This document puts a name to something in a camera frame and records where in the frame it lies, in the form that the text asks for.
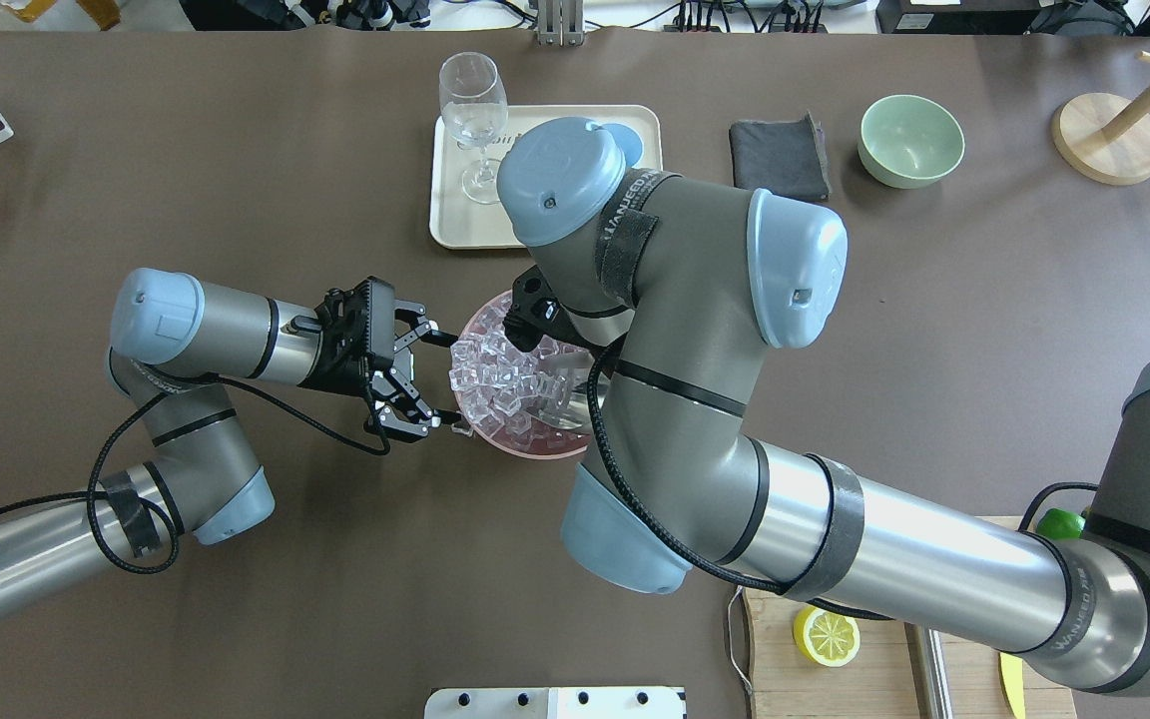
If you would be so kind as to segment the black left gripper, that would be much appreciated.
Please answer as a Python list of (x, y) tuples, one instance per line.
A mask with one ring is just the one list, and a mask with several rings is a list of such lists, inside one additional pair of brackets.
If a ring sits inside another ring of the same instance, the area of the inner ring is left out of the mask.
[(331, 290), (314, 316), (296, 316), (296, 331), (316, 341), (316, 355), (299, 387), (365, 397), (371, 416), (365, 431), (389, 441), (416, 442), (443, 424), (412, 382), (414, 357), (424, 342), (451, 349), (459, 341), (427, 314), (425, 305), (396, 299), (394, 286), (376, 277), (352, 290)]

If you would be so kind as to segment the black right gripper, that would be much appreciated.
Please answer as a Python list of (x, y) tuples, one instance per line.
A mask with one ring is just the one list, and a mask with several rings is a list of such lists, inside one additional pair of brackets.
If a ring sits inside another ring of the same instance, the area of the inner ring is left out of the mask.
[(518, 350), (530, 354), (537, 350), (543, 338), (586, 347), (570, 315), (555, 299), (555, 291), (538, 265), (530, 266), (512, 284), (509, 309), (503, 319), (506, 339)]

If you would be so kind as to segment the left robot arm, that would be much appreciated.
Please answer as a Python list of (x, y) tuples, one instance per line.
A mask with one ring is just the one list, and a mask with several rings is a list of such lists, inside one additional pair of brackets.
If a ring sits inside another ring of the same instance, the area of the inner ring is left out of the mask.
[(166, 569), (183, 537), (210, 545), (268, 519), (273, 491), (230, 388), (259, 393), (274, 382), (359, 397), (365, 431), (377, 437), (369, 453), (383, 456), (393, 441), (425, 438), (459, 418), (412, 382), (415, 343), (455, 341), (378, 278), (305, 307), (184, 273), (131, 271), (106, 370), (136, 407), (120, 431), (143, 424), (154, 456), (105, 471), (105, 444), (82, 490), (0, 511), (0, 618), (105, 568)]

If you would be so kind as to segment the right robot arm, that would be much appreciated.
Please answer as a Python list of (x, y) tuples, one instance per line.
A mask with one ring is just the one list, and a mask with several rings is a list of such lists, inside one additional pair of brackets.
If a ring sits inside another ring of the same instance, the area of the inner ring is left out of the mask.
[(1150, 190), (1036, 158), (821, 206), (557, 118), (499, 196), (616, 361), (564, 523), (585, 568), (676, 590), (654, 522), (791, 599), (1150, 696)]

